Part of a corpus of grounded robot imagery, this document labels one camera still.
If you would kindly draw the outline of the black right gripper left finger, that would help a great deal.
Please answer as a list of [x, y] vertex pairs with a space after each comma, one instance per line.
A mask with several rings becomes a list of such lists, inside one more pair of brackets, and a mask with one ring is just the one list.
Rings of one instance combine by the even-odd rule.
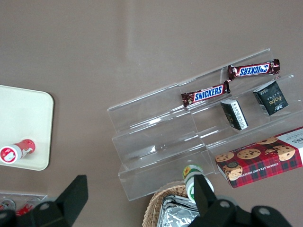
[[86, 175], [78, 175], [56, 199], [64, 220], [72, 227], [88, 200]]

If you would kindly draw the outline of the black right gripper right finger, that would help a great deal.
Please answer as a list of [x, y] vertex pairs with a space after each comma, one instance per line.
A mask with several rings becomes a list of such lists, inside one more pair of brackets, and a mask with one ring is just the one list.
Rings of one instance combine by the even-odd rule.
[[200, 217], [217, 201], [217, 197], [203, 175], [194, 175], [194, 200]]

